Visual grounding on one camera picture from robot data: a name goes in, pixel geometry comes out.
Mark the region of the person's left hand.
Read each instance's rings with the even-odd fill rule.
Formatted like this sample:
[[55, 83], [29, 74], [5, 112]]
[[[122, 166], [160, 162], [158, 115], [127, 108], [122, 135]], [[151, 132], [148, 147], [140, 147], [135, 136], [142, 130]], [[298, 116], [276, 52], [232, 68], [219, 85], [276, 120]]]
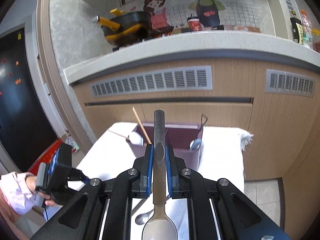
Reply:
[[51, 196], [43, 193], [43, 192], [39, 192], [39, 191], [36, 191], [36, 179], [37, 177], [36, 176], [30, 176], [30, 175], [27, 175], [26, 179], [25, 179], [25, 183], [28, 187], [28, 189], [34, 193], [34, 194], [39, 194], [41, 197], [44, 198], [44, 202], [47, 206], [56, 206], [56, 202], [54, 202], [51, 198]]

